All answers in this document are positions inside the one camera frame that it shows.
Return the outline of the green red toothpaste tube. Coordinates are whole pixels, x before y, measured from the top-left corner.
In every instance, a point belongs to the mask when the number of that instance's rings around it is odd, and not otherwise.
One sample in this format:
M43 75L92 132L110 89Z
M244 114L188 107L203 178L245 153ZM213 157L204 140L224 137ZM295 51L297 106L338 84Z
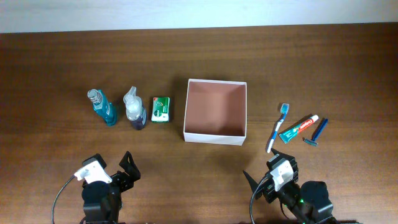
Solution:
M302 131L304 131L309 126L311 126L313 123L318 121L318 119L319 119L318 115L313 115L313 116L309 117L308 119L306 119L305 121L294 126L293 128L290 128L290 129L280 133L279 137L285 144L287 144L289 141L291 141L293 138L295 138Z

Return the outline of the teal mouthwash bottle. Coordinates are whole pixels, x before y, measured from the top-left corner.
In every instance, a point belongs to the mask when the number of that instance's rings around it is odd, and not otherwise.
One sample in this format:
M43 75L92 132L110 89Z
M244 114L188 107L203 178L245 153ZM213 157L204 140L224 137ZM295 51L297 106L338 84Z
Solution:
M92 102L94 111L102 117L104 122L108 126L114 126L117 121L116 108L108 101L103 91L91 89L88 91L87 97Z

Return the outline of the green soap box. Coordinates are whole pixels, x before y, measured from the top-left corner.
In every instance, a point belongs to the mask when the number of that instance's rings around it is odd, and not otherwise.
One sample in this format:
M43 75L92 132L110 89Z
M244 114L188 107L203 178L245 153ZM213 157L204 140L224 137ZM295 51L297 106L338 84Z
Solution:
M169 97L153 97L151 121L153 123L168 123L170 121Z

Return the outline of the blue disposable razor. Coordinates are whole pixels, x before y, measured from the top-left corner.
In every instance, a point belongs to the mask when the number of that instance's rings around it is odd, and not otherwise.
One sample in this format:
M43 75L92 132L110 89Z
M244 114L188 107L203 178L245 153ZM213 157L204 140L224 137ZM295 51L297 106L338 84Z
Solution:
M317 139L319 138L319 136L321 135L322 131L324 130L327 124L328 124L328 119L323 118L318 128L313 133L312 137L310 139L303 138L303 141L311 146L317 147L318 146Z

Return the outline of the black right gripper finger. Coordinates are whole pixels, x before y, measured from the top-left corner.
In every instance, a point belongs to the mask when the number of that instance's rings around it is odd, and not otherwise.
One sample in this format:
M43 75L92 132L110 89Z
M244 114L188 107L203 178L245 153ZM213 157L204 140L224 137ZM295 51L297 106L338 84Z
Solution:
M245 178L247 179L252 192L256 193L254 198L255 199L261 198L263 195L264 186L262 184L259 184L258 182L256 182L245 170L243 171L243 174L244 174Z
M294 156L291 156L291 155L288 155L288 154L284 154L283 152L280 152L280 151L278 151L278 150L276 150L276 149L274 149L274 148L272 148L271 149L271 152L273 153L273 157L271 158L271 162L273 161L273 160L276 160L276 159L286 159L287 161L294 161L295 160L295 157Z

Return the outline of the blue white toothbrush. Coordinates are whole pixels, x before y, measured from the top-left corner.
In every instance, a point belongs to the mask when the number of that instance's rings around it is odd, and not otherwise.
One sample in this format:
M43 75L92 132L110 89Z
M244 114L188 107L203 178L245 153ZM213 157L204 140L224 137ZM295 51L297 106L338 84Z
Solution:
M274 129L273 129L273 132L271 134L270 140L269 140L268 145L266 147L266 152L267 153L271 152L271 149L273 147L273 144L274 144L274 141L276 139L277 133L279 131L280 126L282 125L282 123L284 122L284 120L285 120L285 118L287 116L287 113L289 111L289 107L290 107L290 105L288 103L282 103L280 105L281 116L280 116L280 118L278 119L278 121L276 122L276 124L274 126Z

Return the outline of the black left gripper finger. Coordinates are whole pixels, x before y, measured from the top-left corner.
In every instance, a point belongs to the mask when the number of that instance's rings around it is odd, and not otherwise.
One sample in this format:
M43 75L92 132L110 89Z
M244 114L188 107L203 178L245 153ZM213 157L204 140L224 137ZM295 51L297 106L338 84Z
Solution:
M98 161L102 168L106 168L106 166L107 166L104 159L102 158L102 156L99 153L84 160L82 162L82 166L86 166L86 165L92 163L93 161Z
M119 165L124 169L125 173L129 176L129 181L134 183L141 178L141 173L134 163L132 154L126 151L125 155L121 159Z

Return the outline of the clear spray bottle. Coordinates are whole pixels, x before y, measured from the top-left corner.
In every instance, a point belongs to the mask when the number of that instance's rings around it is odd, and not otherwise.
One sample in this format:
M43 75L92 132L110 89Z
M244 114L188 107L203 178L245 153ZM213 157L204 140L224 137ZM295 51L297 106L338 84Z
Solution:
M126 108L126 116L132 127L136 130L142 130L146 126L147 111L141 97L136 95L136 90L137 88L132 86L124 95L123 102Z

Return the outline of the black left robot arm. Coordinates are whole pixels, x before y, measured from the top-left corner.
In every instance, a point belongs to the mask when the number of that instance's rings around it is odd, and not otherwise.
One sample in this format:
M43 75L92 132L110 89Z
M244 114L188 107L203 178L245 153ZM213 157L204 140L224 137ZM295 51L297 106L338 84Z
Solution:
M121 194L133 188L141 173L129 151L121 159L123 171L113 175L105 172L106 163L100 154L83 161L83 167L75 173L78 180L84 180L81 193L86 223L118 223L123 207Z

